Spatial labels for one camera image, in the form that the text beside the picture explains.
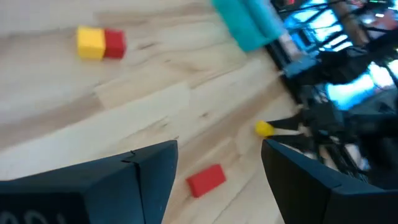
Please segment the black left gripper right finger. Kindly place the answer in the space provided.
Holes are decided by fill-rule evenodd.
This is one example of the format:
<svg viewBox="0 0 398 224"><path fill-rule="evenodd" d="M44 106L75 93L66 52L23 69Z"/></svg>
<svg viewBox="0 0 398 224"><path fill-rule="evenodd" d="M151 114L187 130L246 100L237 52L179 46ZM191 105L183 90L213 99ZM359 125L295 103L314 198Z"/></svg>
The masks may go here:
<svg viewBox="0 0 398 224"><path fill-rule="evenodd" d="M397 223L397 191L333 170L279 144L262 142L267 181L285 223Z"/></svg>

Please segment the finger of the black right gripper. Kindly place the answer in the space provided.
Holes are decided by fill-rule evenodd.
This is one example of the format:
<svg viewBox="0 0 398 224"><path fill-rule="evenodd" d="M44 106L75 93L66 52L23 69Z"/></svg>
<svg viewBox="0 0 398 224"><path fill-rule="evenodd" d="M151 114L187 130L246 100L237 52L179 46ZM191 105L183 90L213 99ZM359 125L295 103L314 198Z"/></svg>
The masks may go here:
<svg viewBox="0 0 398 224"><path fill-rule="evenodd" d="M311 150L313 141L304 134L275 135L273 140L298 150Z"/></svg>
<svg viewBox="0 0 398 224"><path fill-rule="evenodd" d="M308 126L307 120L304 118L304 116L301 113L297 113L291 117L284 118L284 119L278 119L278 120L273 120L273 121L268 121L268 123L273 126L274 128L278 129L288 129L288 130L294 130L298 131L299 127Z"/></svg>

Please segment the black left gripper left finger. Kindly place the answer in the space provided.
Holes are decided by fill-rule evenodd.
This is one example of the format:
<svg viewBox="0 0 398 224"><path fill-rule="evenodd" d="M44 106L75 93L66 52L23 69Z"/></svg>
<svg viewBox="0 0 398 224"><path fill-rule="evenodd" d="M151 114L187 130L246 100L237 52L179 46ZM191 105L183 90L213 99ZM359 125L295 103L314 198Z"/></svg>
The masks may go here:
<svg viewBox="0 0 398 224"><path fill-rule="evenodd" d="M178 142L1 182L1 223L161 223Z"/></svg>

